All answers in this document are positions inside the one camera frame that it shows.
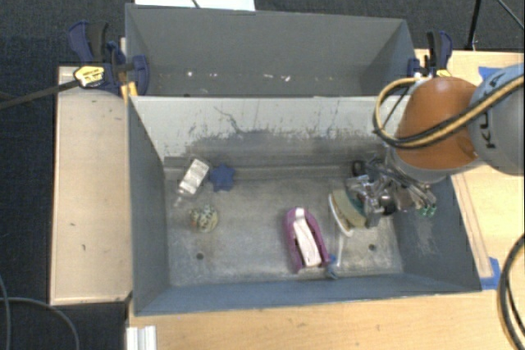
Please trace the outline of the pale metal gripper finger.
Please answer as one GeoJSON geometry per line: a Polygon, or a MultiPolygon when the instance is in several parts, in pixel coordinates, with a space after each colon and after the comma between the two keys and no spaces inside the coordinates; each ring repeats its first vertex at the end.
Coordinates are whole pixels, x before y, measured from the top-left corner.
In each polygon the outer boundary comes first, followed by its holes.
{"type": "Polygon", "coordinates": [[[364,202],[364,211],[366,215],[365,226],[368,229],[376,227],[385,212],[385,201],[382,196],[368,197],[364,202]]]}
{"type": "Polygon", "coordinates": [[[356,197],[368,197],[370,195],[370,185],[370,178],[367,175],[355,176],[346,180],[348,193],[356,197]]]}

